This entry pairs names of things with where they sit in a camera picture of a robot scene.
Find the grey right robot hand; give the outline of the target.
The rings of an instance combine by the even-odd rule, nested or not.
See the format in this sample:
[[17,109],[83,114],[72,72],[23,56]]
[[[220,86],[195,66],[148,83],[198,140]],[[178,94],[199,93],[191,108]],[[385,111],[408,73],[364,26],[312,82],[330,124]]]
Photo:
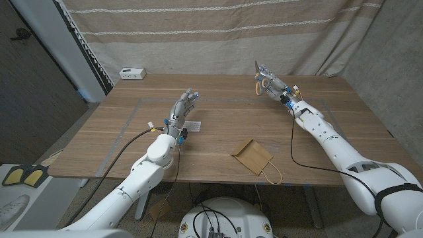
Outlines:
[[282,80],[277,78],[265,65],[258,65],[256,61],[255,70],[255,92],[258,96],[266,93],[271,99],[280,101],[288,108],[293,108],[302,100],[297,89],[293,91]]

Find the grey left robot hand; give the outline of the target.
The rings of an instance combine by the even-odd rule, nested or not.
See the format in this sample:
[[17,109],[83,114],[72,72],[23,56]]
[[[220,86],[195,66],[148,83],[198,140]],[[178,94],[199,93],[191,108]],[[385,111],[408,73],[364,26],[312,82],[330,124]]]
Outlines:
[[167,123],[164,128],[164,134],[172,136],[176,139],[180,129],[185,123],[186,117],[195,107],[195,101],[199,97],[198,92],[192,92],[192,88],[188,88],[171,108]]

